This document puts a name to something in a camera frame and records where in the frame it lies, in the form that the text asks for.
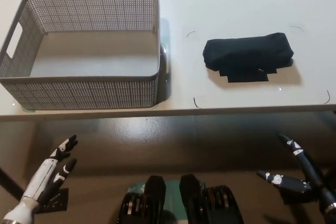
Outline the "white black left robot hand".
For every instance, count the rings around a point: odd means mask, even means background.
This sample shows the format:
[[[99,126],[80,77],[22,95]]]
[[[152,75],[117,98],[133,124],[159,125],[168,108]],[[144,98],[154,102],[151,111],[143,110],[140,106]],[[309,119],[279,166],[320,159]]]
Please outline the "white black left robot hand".
[[[50,201],[77,163],[77,159],[72,158],[64,166],[60,166],[77,143],[76,135],[67,138],[42,162],[23,193],[21,202],[43,206]]]

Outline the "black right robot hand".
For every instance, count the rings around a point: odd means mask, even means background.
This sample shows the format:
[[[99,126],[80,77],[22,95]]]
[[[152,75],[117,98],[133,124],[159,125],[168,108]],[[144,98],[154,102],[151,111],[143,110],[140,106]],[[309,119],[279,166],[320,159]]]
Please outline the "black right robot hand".
[[[280,192],[285,204],[318,201],[319,209],[323,214],[335,210],[335,191],[309,154],[294,139],[280,133],[278,137],[286,149],[293,154],[305,179],[272,174],[261,170],[257,172],[257,175],[272,184]]]

